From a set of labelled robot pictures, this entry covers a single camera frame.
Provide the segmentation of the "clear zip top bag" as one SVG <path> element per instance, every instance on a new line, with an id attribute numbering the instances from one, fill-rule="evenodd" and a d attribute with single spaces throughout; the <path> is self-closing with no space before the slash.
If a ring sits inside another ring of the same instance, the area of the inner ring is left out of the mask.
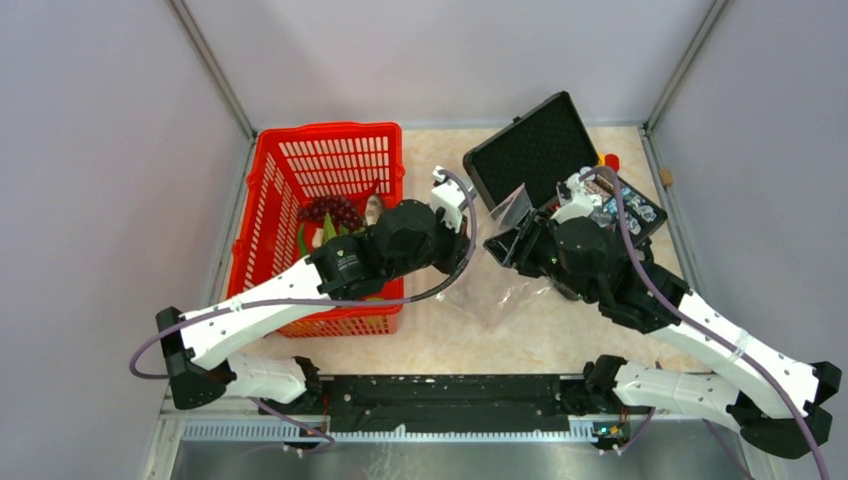
<path id="1" fill-rule="evenodd" d="M 521 276 L 501 266 L 483 243 L 516 227 L 531 212 L 532 203 L 523 184 L 492 208 L 475 202 L 477 227 L 475 252 L 465 271 L 436 299 L 452 311 L 473 319 L 487 329 L 514 320 L 531 303 L 556 292 L 550 280 Z"/>

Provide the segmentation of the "red grape bunch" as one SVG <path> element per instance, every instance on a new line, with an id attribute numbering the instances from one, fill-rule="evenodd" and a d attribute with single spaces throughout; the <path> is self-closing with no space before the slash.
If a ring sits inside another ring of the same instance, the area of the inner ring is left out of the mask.
<path id="1" fill-rule="evenodd" d="M 364 217 L 357 205 L 345 196 L 316 197 L 307 205 L 301 206 L 297 213 L 297 219 L 301 222 L 324 224 L 327 218 L 337 233 L 354 232 L 364 226 Z"/>

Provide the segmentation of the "green leafy vegetable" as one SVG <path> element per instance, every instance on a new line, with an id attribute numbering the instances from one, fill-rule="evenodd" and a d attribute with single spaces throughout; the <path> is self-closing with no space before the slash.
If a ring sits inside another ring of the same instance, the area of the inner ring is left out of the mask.
<path id="1" fill-rule="evenodd" d="M 330 213 L 325 215 L 322 229 L 322 244 L 326 244 L 331 239 L 349 232 L 347 227 L 343 223 L 337 222 Z"/>

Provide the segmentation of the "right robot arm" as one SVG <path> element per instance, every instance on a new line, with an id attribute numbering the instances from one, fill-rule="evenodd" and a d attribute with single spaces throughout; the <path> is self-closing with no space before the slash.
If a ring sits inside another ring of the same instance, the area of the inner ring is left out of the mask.
<path id="1" fill-rule="evenodd" d="M 684 374 L 600 356 L 583 370 L 594 409 L 647 407 L 698 417 L 785 459 L 828 441 L 833 418 L 824 403 L 838 392 L 838 367 L 797 361 L 765 345 L 664 267 L 630 258 L 617 231 L 586 217 L 560 224 L 531 214 L 484 246 L 501 266 L 547 278 L 564 296 L 706 367 Z"/>

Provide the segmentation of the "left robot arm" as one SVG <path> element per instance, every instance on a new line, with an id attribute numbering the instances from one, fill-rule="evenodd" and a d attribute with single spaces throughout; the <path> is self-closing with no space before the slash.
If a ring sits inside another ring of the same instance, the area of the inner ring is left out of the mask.
<path id="1" fill-rule="evenodd" d="M 314 365 L 302 357 L 267 360 L 242 353 L 247 344 L 302 318 L 339 307 L 396 306 L 385 285 L 434 267 L 457 275 L 467 263 L 472 203 L 436 207 L 404 200 L 359 233 L 336 236 L 287 270 L 226 302 L 155 316 L 172 399 L 191 410 L 223 397 L 258 397 L 308 413 L 321 393 Z"/>

